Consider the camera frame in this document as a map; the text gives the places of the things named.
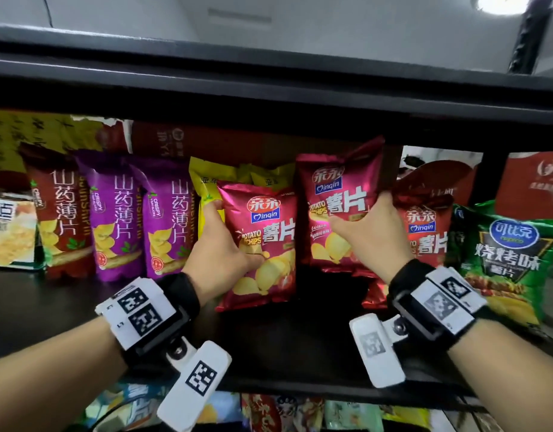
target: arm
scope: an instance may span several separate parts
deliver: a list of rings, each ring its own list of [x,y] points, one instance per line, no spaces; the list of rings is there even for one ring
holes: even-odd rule
[[[332,230],[390,284],[413,256],[389,193],[358,222],[333,217]],[[449,355],[505,432],[553,431],[553,358],[496,321],[480,319]]]
[[[238,251],[218,208],[215,203],[205,207],[205,229],[183,270],[201,305],[264,261]],[[60,431],[126,369],[121,347],[102,317],[2,358],[0,432]]]

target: black cable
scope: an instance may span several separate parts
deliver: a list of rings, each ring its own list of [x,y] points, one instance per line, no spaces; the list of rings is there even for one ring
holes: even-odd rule
[[[52,16],[51,16],[51,10],[49,9],[49,3],[47,2],[47,0],[43,0],[43,3],[44,3],[45,9],[47,10],[47,16],[49,17],[49,25],[51,28],[54,29],[54,26],[52,25]]]
[[[133,401],[140,400],[140,399],[149,399],[149,397],[146,396],[146,394],[132,397],[131,399],[123,400],[118,405],[113,406],[111,409],[109,409],[107,412],[105,412],[101,417],[93,423],[93,425],[88,428],[88,432],[93,432],[93,430],[100,425],[100,423],[103,422],[110,414],[114,413],[116,410],[121,409],[123,406],[130,405]],[[150,397],[151,400],[162,400],[162,397]]]
[[[472,419],[474,420],[474,422],[476,423],[476,427],[478,428],[479,432],[484,432],[483,431],[483,427],[482,425],[480,424],[480,419],[476,416],[476,414],[474,413],[474,410],[472,409],[472,406],[470,406],[467,402],[467,400],[464,398],[464,396],[461,396],[459,395],[459,398],[460,400],[462,400],[462,402],[468,406],[468,412],[470,412],[470,414],[472,415]]]

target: black and white square marker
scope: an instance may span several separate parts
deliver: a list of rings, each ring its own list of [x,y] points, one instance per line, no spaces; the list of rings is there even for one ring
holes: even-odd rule
[[[441,321],[458,308],[458,306],[441,291],[437,291],[430,296],[428,300],[424,302],[424,307]]]
[[[462,298],[469,294],[471,290],[466,285],[460,283],[458,279],[449,277],[441,282],[441,285],[456,298]]]
[[[136,308],[148,302],[148,300],[149,298],[140,288],[135,288],[128,294],[120,297],[116,302],[121,305],[127,314],[130,314]]]
[[[372,358],[373,356],[380,355],[381,353],[387,351],[382,345],[381,338],[376,331],[369,334],[360,335],[359,339],[362,347],[365,349],[365,354],[367,358]]]
[[[186,385],[190,386],[198,392],[201,396],[204,396],[208,390],[208,387],[213,383],[214,378],[217,376],[217,372],[209,367],[206,363],[199,361],[196,364],[193,372],[188,376],[185,381]]]
[[[129,321],[136,330],[136,333],[143,336],[154,327],[161,324],[163,319],[150,303],[142,307],[134,314],[129,315]]]

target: brown snack bag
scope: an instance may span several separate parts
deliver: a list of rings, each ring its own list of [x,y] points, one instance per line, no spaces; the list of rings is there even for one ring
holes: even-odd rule
[[[94,274],[89,188],[71,156],[21,143],[35,200],[47,278]]]

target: green chip bag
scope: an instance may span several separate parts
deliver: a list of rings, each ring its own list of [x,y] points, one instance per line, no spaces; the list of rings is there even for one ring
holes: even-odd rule
[[[543,288],[553,263],[553,220],[518,221],[492,214],[494,202],[455,209],[459,273],[489,307],[524,326],[543,318]]]

